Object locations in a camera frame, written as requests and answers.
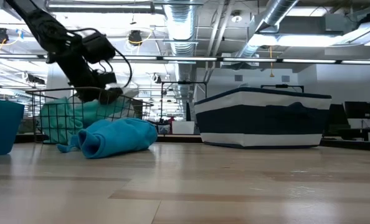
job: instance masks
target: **wire basket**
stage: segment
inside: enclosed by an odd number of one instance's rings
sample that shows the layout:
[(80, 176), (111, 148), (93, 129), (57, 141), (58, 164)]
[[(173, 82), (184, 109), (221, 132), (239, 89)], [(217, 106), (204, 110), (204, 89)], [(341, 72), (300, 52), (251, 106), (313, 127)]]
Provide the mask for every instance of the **wire basket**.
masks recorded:
[[(57, 98), (64, 91), (69, 98)], [(84, 103), (82, 94), (94, 95), (95, 100)], [(120, 118), (148, 119), (151, 103), (95, 87), (60, 88), (26, 91), (32, 95), (34, 141), (37, 143), (67, 144), (81, 129), (101, 119), (114, 121)]]

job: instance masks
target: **blue bin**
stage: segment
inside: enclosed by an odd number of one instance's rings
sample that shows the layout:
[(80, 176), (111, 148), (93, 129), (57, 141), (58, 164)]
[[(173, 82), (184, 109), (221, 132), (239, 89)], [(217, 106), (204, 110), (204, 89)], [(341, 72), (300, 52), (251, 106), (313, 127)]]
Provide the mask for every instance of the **blue bin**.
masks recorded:
[(12, 150), (23, 113), (24, 105), (0, 100), (0, 155)]

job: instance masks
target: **black robotic arm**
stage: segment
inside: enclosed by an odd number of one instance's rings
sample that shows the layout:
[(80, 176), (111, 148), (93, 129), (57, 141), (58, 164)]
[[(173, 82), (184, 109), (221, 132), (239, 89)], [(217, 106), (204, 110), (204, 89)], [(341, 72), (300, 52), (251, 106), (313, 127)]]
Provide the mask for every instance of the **black robotic arm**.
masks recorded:
[[(33, 36), (37, 39), (40, 46), (48, 52), (47, 63), (57, 62), (59, 67), (69, 79), (69, 84), (78, 87), (97, 87), (105, 88), (108, 83), (115, 83), (116, 76), (113, 71), (99, 73), (92, 70), (88, 63), (98, 63), (102, 60), (109, 61), (119, 53), (130, 68), (130, 78), (132, 69), (129, 61), (121, 54), (105, 35), (96, 29), (87, 28), (82, 30), (93, 30), (93, 34), (82, 37), (76, 34), (81, 30), (67, 30), (48, 12), (40, 9), (32, 0), (6, 0), (6, 2), (23, 18)], [(101, 103), (109, 103), (122, 93), (121, 89), (115, 89), (115, 96), (106, 96), (101, 99), (98, 90), (78, 89), (78, 97), (82, 101), (92, 101), (98, 99)]]

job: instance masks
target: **striped storage bin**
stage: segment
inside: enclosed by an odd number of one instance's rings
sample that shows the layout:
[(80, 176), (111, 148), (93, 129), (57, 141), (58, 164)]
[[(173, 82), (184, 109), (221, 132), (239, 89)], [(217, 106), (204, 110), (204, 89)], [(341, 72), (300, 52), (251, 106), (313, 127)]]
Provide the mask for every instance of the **striped storage bin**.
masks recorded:
[(331, 96), (242, 87), (195, 103), (204, 143), (236, 148), (319, 145)]

